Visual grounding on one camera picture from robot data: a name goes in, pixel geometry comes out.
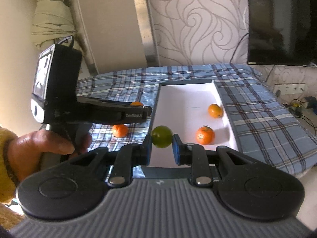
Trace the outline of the yellow sleeve forearm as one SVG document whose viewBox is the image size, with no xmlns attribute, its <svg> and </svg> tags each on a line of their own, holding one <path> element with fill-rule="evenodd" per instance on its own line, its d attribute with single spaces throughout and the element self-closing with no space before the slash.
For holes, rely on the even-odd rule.
<svg viewBox="0 0 317 238">
<path fill-rule="evenodd" d="M 9 204 L 14 198 L 16 187 L 19 180 L 13 172 L 8 160 L 9 142 L 17 138 L 16 134 L 1 127 L 0 130 L 0 149 L 1 149 L 1 203 Z"/>
</svg>

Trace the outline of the person left hand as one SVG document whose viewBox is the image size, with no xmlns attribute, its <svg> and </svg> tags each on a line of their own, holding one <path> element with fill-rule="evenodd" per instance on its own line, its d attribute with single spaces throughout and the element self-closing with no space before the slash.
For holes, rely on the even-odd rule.
<svg viewBox="0 0 317 238">
<path fill-rule="evenodd" d="M 8 160 L 19 182 L 40 170 L 42 154 L 50 152 L 69 155 L 71 158 L 86 153 L 92 143 L 90 134 L 74 146 L 70 141 L 52 131 L 35 131 L 9 142 Z"/>
</svg>

